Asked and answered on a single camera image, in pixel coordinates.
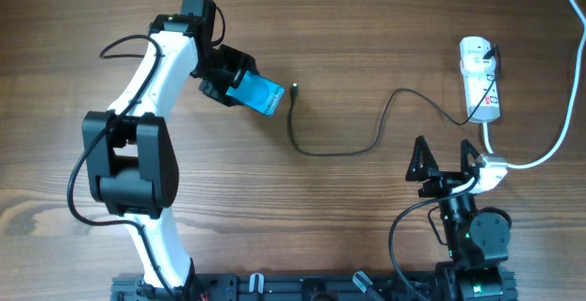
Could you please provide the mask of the white power strip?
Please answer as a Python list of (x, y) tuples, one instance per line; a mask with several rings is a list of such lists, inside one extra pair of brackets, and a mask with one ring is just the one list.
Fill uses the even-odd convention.
[(469, 52), (480, 52), (486, 59), (493, 57), (496, 68), (492, 75), (462, 75), (466, 110), (470, 122), (475, 124), (490, 123), (500, 117), (500, 103), (494, 78), (498, 68), (496, 48), (485, 38), (470, 36), (460, 42), (461, 57)]

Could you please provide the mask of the blue screen smartphone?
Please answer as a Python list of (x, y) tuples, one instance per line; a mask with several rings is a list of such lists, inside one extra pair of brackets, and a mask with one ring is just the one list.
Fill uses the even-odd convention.
[(265, 115), (274, 114), (285, 89), (263, 76), (247, 71), (237, 88), (229, 87), (226, 94), (243, 105)]

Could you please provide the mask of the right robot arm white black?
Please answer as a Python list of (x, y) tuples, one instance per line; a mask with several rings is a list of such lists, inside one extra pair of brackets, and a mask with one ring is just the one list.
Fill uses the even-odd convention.
[(442, 171), (424, 136), (416, 138), (406, 180), (418, 195), (439, 205), (450, 260), (438, 263), (428, 300), (517, 300), (515, 274), (500, 267), (509, 258), (512, 219), (496, 207), (479, 209), (474, 197), (494, 189), (507, 174), (500, 156), (479, 153), (461, 142), (461, 168)]

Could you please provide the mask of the white charger adapter plug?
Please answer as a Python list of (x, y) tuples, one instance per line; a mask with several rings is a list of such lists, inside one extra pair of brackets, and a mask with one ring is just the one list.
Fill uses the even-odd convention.
[(480, 52), (469, 52), (461, 57), (460, 67), (464, 77), (492, 75), (496, 63), (493, 57), (486, 59)]

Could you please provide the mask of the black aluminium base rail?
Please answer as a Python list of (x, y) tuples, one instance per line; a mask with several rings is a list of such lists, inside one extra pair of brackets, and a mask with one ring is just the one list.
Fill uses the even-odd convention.
[[(518, 298), (515, 274), (495, 269), (451, 274), (409, 272), (407, 279), (428, 300), (499, 300)], [(416, 300), (396, 274), (250, 275), (198, 274), (193, 286), (177, 287), (170, 295), (140, 276), (117, 277), (113, 300), (311, 301)]]

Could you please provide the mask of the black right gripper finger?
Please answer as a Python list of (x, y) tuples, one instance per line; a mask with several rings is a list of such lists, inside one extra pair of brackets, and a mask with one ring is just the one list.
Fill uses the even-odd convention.
[(426, 181), (440, 175), (439, 166), (423, 135), (416, 138), (406, 172), (406, 181)]
[(476, 150), (476, 148), (472, 145), (472, 143), (468, 139), (464, 139), (461, 141), (461, 172), (462, 173), (472, 173), (473, 172), (473, 164), (475, 163), (476, 159), (480, 153)]

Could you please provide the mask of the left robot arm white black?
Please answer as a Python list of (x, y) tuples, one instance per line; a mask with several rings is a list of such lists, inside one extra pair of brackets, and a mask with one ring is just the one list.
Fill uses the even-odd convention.
[(144, 296), (201, 297), (193, 261), (183, 249), (172, 204), (179, 165), (167, 121), (188, 78), (226, 106), (274, 113), (283, 88), (262, 77), (255, 59), (212, 37), (223, 16), (212, 0), (183, 0), (179, 13), (159, 15), (143, 36), (146, 53), (124, 92), (102, 112), (82, 121), (84, 151), (71, 172), (67, 202), (82, 166), (92, 197), (125, 225), (144, 266)]

